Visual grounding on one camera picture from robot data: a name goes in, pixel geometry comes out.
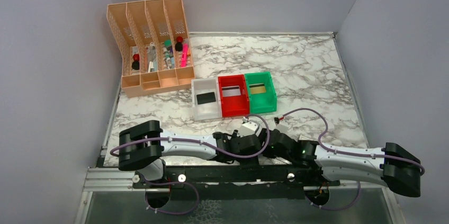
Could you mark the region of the red plastic bin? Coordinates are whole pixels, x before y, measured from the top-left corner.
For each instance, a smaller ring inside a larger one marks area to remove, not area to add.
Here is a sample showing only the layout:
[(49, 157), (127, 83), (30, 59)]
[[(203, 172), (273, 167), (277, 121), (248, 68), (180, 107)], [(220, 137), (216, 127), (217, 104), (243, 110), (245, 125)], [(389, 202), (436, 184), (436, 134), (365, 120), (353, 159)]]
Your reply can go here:
[(218, 86), (224, 118), (249, 114), (249, 94), (243, 74), (219, 76)]

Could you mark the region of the white plastic bin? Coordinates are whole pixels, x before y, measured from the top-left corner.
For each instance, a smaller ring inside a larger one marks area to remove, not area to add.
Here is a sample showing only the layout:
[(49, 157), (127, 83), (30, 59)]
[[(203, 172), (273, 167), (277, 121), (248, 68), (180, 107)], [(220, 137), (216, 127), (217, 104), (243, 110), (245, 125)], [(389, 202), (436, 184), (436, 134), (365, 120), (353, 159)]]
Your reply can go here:
[(218, 78), (198, 78), (191, 81), (192, 108), (195, 121), (222, 118)]

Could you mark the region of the peach plastic desk organizer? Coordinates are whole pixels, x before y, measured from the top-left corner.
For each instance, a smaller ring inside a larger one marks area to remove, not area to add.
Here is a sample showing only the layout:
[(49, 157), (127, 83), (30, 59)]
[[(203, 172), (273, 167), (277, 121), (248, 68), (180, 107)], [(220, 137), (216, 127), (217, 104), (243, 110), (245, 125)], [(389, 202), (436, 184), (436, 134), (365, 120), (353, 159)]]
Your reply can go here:
[[(122, 56), (121, 88), (127, 97), (179, 91), (191, 87), (195, 79), (192, 46), (183, 0), (142, 0), (109, 4), (107, 21)], [(176, 37), (189, 46), (186, 67), (180, 67), (182, 52), (175, 51)], [(163, 42), (173, 46), (175, 68), (166, 69)], [(147, 50), (155, 44), (158, 69), (147, 72)], [(132, 56), (140, 55), (140, 70), (132, 70)]]

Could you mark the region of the green plastic bin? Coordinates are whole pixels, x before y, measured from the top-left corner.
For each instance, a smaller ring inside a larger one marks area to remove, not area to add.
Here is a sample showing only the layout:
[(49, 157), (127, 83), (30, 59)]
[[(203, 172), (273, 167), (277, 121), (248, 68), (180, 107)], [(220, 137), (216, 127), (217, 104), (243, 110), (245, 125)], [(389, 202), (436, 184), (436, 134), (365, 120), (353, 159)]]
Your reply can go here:
[(268, 71), (244, 74), (250, 113), (272, 113), (277, 110), (277, 94)]

